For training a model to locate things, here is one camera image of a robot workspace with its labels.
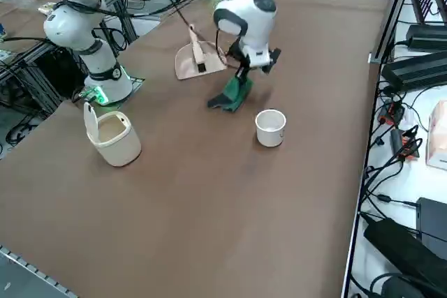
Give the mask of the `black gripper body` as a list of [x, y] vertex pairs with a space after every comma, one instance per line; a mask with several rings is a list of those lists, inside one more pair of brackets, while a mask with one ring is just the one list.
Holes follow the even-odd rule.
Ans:
[[239, 68], [251, 68], [250, 59], [242, 53], [241, 38], [237, 38], [228, 49], [228, 56], [239, 63]]

